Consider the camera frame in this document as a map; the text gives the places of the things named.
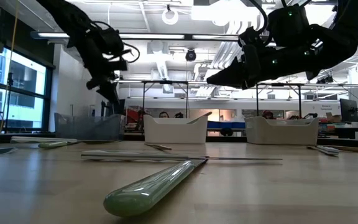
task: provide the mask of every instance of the person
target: person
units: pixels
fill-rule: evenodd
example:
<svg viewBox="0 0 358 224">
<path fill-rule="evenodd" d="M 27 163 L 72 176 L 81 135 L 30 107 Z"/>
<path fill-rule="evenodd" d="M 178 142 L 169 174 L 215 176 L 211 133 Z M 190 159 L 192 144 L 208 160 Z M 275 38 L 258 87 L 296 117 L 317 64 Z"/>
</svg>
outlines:
<svg viewBox="0 0 358 224">
<path fill-rule="evenodd" d="M 175 118 L 184 118 L 183 113 L 179 112 L 177 114 L 175 114 Z"/>
<path fill-rule="evenodd" d="M 169 115 L 167 112 L 163 111 L 160 113 L 160 115 L 158 116 L 159 118 L 169 118 Z"/>
<path fill-rule="evenodd" d="M 262 117 L 264 117 L 265 119 L 275 119 L 271 111 L 264 111 L 262 113 Z"/>
</svg>

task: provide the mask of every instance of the computer monitor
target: computer monitor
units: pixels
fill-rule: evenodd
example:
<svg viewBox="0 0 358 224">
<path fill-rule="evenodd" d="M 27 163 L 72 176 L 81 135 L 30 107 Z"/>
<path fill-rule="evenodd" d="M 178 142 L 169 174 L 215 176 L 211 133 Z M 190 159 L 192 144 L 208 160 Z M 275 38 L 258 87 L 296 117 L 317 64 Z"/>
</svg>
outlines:
<svg viewBox="0 0 358 224">
<path fill-rule="evenodd" d="M 358 122 L 357 102 L 341 99 L 342 122 Z"/>
</svg>

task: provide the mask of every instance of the metal frame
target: metal frame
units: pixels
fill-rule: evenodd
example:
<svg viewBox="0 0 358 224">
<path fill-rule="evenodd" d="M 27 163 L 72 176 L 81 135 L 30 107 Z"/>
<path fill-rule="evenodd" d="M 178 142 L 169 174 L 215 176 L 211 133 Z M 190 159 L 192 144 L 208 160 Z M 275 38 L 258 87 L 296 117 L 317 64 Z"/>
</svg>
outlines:
<svg viewBox="0 0 358 224">
<path fill-rule="evenodd" d="M 288 86 L 292 91 L 294 91 L 298 95 L 298 102 L 299 102 L 299 117 L 302 118 L 302 99 L 301 99 L 301 89 L 303 86 L 319 86 L 319 84 L 309 84 L 309 83 L 257 83 L 255 85 L 256 88 L 256 110 L 257 110 L 257 116 L 259 116 L 259 93 L 262 92 L 262 90 L 266 89 L 267 86 Z M 358 85 L 355 84 L 326 84 L 329 86 L 348 86 L 348 87 L 357 87 Z M 298 87 L 298 92 L 296 92 L 296 89 L 293 88 L 293 86 Z"/>
<path fill-rule="evenodd" d="M 186 90 L 183 89 L 180 85 L 179 87 L 186 93 L 186 118 L 188 116 L 188 103 L 189 103 L 189 94 L 188 94 L 188 91 L 189 91 L 189 83 L 188 81 L 171 81 L 171 80 L 143 80 L 142 81 L 143 83 L 143 97 L 142 97 L 142 109 L 144 110 L 144 105 L 145 105 L 145 95 L 146 95 L 146 92 L 152 88 L 154 86 L 154 84 L 156 83 L 159 83 L 161 85 L 165 85 L 165 84 L 168 84 L 168 85 L 172 85 L 172 84 L 184 84 L 186 85 Z M 152 85 L 150 87 L 148 87 L 148 89 L 146 89 L 146 84 L 147 83 L 152 83 Z"/>
</svg>

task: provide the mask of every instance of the wall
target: wall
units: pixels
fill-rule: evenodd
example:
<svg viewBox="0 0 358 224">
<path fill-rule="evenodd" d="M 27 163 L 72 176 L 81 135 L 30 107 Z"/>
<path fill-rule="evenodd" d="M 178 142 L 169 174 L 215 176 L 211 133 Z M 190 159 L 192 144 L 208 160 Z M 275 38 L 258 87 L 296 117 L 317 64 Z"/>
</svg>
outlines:
<svg viewBox="0 0 358 224">
<path fill-rule="evenodd" d="M 127 99 L 127 106 L 142 107 L 142 99 Z M 172 108 L 183 109 L 186 108 L 186 100 L 159 100 L 146 99 L 145 108 Z M 256 100 L 229 100 L 229 101 L 215 101 L 215 100 L 189 100 L 190 109 L 228 109 L 228 110 L 256 110 Z M 260 110 L 285 110 L 298 111 L 299 102 L 297 101 L 260 101 Z M 307 101 L 302 102 L 302 115 L 308 113 L 318 113 L 319 116 L 325 116 L 327 112 L 332 114 L 341 114 L 339 102 L 337 101 Z"/>
<path fill-rule="evenodd" d="M 74 116 L 90 115 L 90 106 L 96 101 L 96 91 L 88 90 L 91 76 L 83 65 L 66 53 L 61 45 L 55 46 L 49 129 L 55 130 L 54 113 Z"/>
</svg>

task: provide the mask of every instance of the ceiling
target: ceiling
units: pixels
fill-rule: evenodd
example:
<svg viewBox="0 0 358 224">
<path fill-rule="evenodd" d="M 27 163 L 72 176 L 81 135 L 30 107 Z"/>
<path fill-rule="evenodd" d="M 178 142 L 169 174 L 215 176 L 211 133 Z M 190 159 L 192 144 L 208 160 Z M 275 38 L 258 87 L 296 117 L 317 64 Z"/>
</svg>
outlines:
<svg viewBox="0 0 358 224">
<path fill-rule="evenodd" d="M 211 21 L 195 21 L 191 19 L 191 9 L 193 0 L 184 0 L 181 4 L 171 2 L 171 8 L 180 11 L 178 13 L 178 22 L 174 25 L 168 25 L 162 20 L 162 12 L 166 8 L 164 4 L 151 5 L 149 2 L 138 3 L 131 1 L 131 4 L 89 4 L 74 1 L 73 4 L 83 10 L 94 21 L 110 22 L 115 28 L 121 32 L 141 32 L 141 33 L 179 33 L 179 34 L 225 34 L 229 28 L 226 26 L 216 26 Z M 280 0 L 275 0 L 277 6 L 281 5 Z M 15 13 L 16 0 L 0 0 L 0 6 L 11 14 Z M 21 21 L 25 22 L 33 29 L 40 32 L 59 32 L 60 28 L 56 25 L 51 15 L 34 0 L 19 0 L 19 14 L 18 17 Z M 309 19 L 320 19 L 321 13 L 317 12 L 316 15 L 309 15 Z M 141 51 L 141 58 L 138 62 L 133 63 L 129 67 L 129 71 L 124 72 L 127 77 L 131 75 L 150 74 L 151 70 L 157 69 L 157 65 L 152 60 L 147 58 L 147 42 L 148 41 L 130 41 L 129 43 L 135 45 Z M 180 50 L 173 51 L 174 56 L 171 60 L 166 61 L 168 70 L 189 70 L 193 71 L 197 63 L 201 61 L 212 61 L 215 54 L 221 46 L 220 42 L 187 42 L 187 41 L 168 41 L 170 47 L 182 47 L 184 51 L 187 49 L 195 49 L 198 54 L 196 62 L 186 62 L 184 59 L 185 52 Z M 70 54 L 79 58 L 75 49 L 68 50 Z M 347 70 L 353 63 L 343 63 L 333 68 L 334 75 L 337 78 L 345 78 Z M 305 80 L 305 74 L 296 74 L 297 80 Z"/>
</svg>

